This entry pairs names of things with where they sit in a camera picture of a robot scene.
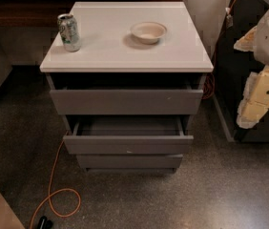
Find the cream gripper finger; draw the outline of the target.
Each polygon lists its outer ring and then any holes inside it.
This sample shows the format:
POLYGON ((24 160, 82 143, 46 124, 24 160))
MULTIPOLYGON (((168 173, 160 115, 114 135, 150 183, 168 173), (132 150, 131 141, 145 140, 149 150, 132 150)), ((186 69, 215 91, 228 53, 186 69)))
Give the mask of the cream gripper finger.
POLYGON ((269 110, 269 65, 260 73, 250 73, 238 105, 237 124, 251 129, 269 110))
POLYGON ((253 27, 234 44, 234 49, 241 52, 253 52, 256 48, 256 34, 257 27, 253 27))

